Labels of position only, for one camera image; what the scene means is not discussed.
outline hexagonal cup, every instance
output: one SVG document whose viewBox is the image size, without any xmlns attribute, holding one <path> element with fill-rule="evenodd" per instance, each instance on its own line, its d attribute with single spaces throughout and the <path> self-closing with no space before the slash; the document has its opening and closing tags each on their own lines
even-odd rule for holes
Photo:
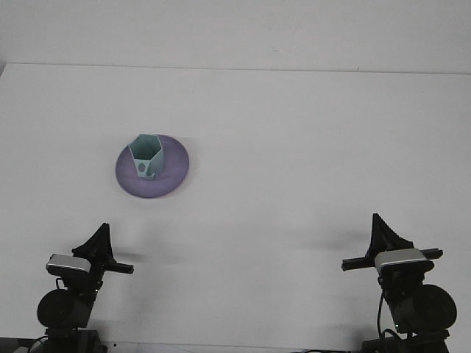
<svg viewBox="0 0 471 353">
<path fill-rule="evenodd" d="M 140 134 L 128 145 L 138 177 L 149 180 L 163 171 L 163 147 L 157 135 Z"/>
</svg>

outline white wall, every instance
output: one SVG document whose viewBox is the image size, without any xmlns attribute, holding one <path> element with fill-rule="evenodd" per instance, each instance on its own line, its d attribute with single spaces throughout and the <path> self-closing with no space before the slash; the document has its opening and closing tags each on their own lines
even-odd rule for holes
<svg viewBox="0 0 471 353">
<path fill-rule="evenodd" d="M 0 62 L 471 73 L 471 1 L 0 0 Z"/>
</svg>

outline black triangular fin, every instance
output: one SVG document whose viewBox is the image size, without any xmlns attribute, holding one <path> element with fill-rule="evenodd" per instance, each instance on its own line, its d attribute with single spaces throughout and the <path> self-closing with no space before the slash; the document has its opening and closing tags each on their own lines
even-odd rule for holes
<svg viewBox="0 0 471 353">
<path fill-rule="evenodd" d="M 115 263 L 110 241 L 110 225 L 103 223 L 83 245 L 72 249 L 74 256 L 104 263 Z"/>
<path fill-rule="evenodd" d="M 373 213 L 371 242 L 365 257 L 376 257 L 380 252 L 412 249 L 414 243 L 397 235 L 377 213 Z"/>
</svg>

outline camera stand base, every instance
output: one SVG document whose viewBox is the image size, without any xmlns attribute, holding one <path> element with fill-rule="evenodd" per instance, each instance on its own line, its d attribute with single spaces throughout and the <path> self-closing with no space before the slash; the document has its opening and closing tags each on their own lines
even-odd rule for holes
<svg viewBox="0 0 471 353">
<path fill-rule="evenodd" d="M 48 338 L 39 347 L 40 353 L 107 353 L 96 330 L 77 330 L 72 337 Z"/>
<path fill-rule="evenodd" d="M 366 340 L 360 353 L 449 353 L 443 340 L 403 340 L 388 337 L 381 340 Z"/>
</svg>

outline purple plate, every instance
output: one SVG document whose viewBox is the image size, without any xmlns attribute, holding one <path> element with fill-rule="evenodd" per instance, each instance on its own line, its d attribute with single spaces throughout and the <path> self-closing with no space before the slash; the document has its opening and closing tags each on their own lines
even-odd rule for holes
<svg viewBox="0 0 471 353">
<path fill-rule="evenodd" d="M 131 195 L 144 199 L 163 196 L 174 190 L 186 177 L 190 160 L 185 147 L 167 135 L 158 135 L 163 147 L 165 165 L 162 173 L 153 180 L 140 178 L 135 170 L 131 151 L 126 146 L 116 161 L 116 179 L 120 186 Z"/>
</svg>

